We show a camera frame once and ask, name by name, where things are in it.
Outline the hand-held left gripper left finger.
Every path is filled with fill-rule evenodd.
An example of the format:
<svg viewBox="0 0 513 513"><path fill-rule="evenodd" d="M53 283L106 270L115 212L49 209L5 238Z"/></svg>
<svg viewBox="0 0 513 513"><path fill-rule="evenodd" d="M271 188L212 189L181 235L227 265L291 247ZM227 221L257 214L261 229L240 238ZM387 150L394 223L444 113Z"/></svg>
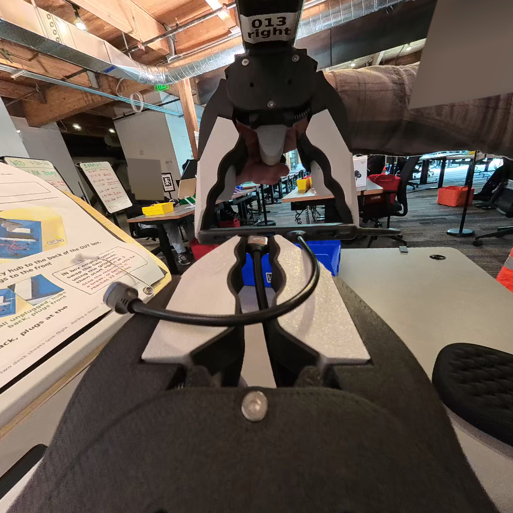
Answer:
<svg viewBox="0 0 513 513"><path fill-rule="evenodd" d="M234 236L206 254L182 276L142 353L146 363L186 369L202 366L223 386L237 386L245 353L239 292L245 242Z"/></svg>

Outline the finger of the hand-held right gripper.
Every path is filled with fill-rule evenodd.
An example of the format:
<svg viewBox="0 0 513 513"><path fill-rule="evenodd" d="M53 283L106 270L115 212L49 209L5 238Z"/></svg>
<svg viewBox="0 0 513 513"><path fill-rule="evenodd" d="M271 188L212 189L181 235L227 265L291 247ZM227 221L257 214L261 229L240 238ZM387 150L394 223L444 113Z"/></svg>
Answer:
<svg viewBox="0 0 513 513"><path fill-rule="evenodd" d="M316 192L332 194L340 222L356 226L346 202L346 195L356 191L353 155L329 110L313 114L297 149Z"/></svg>
<svg viewBox="0 0 513 513"><path fill-rule="evenodd" d="M214 224L218 199L229 200L235 189L236 164L241 158L240 134L230 119L217 118L197 164L195 235Z"/></svg>

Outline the blue plastic bin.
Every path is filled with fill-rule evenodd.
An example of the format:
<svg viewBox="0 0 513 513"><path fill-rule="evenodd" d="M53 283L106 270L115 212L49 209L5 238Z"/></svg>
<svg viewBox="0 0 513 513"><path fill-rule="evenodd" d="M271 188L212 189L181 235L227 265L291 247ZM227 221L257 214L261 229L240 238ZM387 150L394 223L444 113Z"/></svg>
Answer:
<svg viewBox="0 0 513 513"><path fill-rule="evenodd" d="M308 241L307 245L315 254L317 260L335 277L339 273L341 258L341 242L339 240L318 240ZM269 254L266 253L261 259L262 276L264 286L271 287L272 267L269 262ZM250 253L246 255L246 263L242 268L243 284L255 286L253 259Z"/></svg>

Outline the person's right forearm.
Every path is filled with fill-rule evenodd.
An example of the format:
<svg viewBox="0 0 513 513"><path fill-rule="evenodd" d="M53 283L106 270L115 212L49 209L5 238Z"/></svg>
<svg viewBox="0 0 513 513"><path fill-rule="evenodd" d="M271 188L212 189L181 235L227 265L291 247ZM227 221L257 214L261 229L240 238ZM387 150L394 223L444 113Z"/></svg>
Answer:
<svg viewBox="0 0 513 513"><path fill-rule="evenodd" d="M418 67L324 71L344 103L354 153L479 150L512 159L512 93L410 109Z"/></svg>

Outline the red office chair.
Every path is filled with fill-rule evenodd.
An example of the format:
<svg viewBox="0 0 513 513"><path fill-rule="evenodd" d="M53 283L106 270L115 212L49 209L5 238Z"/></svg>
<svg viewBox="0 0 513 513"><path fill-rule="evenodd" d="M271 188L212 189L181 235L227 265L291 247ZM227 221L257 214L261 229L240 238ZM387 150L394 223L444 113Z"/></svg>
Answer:
<svg viewBox="0 0 513 513"><path fill-rule="evenodd" d="M360 216L363 223L379 221L390 218L400 212L401 204L397 204L396 196L399 188L400 178L390 174L371 174L368 179L371 183L378 185L383 190L380 193L373 192L363 197L360 206Z"/></svg>

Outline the wooden work table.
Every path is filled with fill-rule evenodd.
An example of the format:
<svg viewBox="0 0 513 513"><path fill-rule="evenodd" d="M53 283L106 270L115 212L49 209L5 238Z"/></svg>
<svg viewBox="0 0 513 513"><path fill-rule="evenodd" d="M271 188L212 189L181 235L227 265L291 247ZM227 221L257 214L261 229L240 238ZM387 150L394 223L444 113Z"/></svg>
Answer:
<svg viewBox="0 0 513 513"><path fill-rule="evenodd" d="M359 217L359 199L365 196L378 196L384 193L384 189L375 184L369 179L366 179L366 185L357 187L356 191L346 195L346 202L351 209L353 220L356 226L360 225ZM315 189L311 188L305 193L298 193L298 188L292 190L289 194L285 195L281 202L282 204L289 204L292 210L303 210L307 205L325 204L329 200L333 200L332 194L319 195Z"/></svg>
<svg viewBox="0 0 513 513"><path fill-rule="evenodd" d="M170 272L178 273L177 265L182 268L192 263L190 243L195 238L194 207L176 206L168 213L139 215L127 218L132 235L144 238L157 238L159 252L163 254Z"/></svg>

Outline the wooden column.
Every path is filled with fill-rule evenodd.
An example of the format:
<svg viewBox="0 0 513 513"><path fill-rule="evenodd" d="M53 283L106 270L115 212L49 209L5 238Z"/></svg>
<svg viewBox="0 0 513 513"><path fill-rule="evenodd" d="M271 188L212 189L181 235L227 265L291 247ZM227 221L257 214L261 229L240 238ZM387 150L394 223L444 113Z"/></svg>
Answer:
<svg viewBox="0 0 513 513"><path fill-rule="evenodd" d="M196 132L199 132L199 124L197 121L196 107L193 100L190 79L183 79L177 83L177 91L191 146L192 157L194 159L198 159Z"/></svg>

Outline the person's right hand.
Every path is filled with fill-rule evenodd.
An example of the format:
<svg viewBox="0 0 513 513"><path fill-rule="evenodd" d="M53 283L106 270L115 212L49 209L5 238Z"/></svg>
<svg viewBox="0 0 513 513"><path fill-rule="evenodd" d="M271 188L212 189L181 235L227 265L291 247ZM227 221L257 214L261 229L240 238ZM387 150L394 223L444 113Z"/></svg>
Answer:
<svg viewBox="0 0 513 513"><path fill-rule="evenodd" d="M289 174L289 168L285 163L268 165L262 160L258 134L255 131L241 123L237 123L236 127L240 135L243 136L248 151L246 164L236 175L236 185L246 182L275 185Z"/></svg>

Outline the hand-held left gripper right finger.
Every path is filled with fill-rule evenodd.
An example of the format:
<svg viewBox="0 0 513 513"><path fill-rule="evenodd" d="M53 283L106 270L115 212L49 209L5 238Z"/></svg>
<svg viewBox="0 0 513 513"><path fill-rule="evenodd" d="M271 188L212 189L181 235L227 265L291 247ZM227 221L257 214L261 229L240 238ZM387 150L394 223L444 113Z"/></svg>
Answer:
<svg viewBox="0 0 513 513"><path fill-rule="evenodd" d="M292 386L306 367L322 378L337 365L366 365L370 355L332 273L281 235L269 240L273 306L283 306L308 284L319 268L311 295L292 311L267 322L267 349L277 387Z"/></svg>

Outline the white easel board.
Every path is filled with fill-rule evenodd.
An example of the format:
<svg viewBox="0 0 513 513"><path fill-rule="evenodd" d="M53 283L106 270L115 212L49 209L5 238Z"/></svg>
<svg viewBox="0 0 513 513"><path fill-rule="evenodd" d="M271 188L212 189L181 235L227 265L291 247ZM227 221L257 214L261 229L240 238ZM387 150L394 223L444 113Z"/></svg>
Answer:
<svg viewBox="0 0 513 513"><path fill-rule="evenodd" d="M109 214L132 207L125 188L109 162L80 162L78 167Z"/></svg>
<svg viewBox="0 0 513 513"><path fill-rule="evenodd" d="M65 179L48 160L29 157L1 157L1 161L33 176L41 178L61 192L73 194Z"/></svg>

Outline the slim black usb hub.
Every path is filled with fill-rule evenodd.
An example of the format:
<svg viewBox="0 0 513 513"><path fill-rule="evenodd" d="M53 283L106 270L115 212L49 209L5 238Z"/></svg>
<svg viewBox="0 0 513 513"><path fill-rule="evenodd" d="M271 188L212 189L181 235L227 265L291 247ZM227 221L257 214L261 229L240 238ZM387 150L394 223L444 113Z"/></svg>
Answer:
<svg viewBox="0 0 513 513"><path fill-rule="evenodd" d="M212 228L199 231L196 235L201 244L222 244L234 236L264 236L281 235L287 240L293 240L297 235L303 235L305 240L352 240L360 232L360 228L350 224L308 224L290 227L252 226L240 228Z"/></svg>

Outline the orange plastic bin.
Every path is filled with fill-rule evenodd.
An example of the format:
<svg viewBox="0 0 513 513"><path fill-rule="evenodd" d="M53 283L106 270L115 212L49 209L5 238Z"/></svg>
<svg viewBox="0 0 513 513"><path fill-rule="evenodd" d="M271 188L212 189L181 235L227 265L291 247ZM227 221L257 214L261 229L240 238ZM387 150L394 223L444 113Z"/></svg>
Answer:
<svg viewBox="0 0 513 513"><path fill-rule="evenodd" d="M448 207L463 207L467 199L467 205L471 205L474 196L474 188L467 195L467 186L447 186L438 190L437 204Z"/></svg>

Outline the red plastic bin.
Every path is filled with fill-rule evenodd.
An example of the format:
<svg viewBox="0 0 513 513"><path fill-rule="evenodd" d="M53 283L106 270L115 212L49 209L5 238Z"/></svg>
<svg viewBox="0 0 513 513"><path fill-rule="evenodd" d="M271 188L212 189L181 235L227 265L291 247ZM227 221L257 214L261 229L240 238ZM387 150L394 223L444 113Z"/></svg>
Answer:
<svg viewBox="0 0 513 513"><path fill-rule="evenodd" d="M196 261L200 260L203 256L219 246L219 244L201 244L197 239L191 240L189 245Z"/></svg>

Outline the black wrist rest pad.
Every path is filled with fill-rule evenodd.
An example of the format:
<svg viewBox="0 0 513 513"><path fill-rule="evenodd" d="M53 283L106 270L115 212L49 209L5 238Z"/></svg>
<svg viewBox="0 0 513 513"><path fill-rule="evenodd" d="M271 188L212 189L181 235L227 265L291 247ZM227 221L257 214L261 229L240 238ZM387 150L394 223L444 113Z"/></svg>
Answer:
<svg viewBox="0 0 513 513"><path fill-rule="evenodd" d="M432 384L454 414L512 446L512 354L477 344L447 345L436 357Z"/></svg>

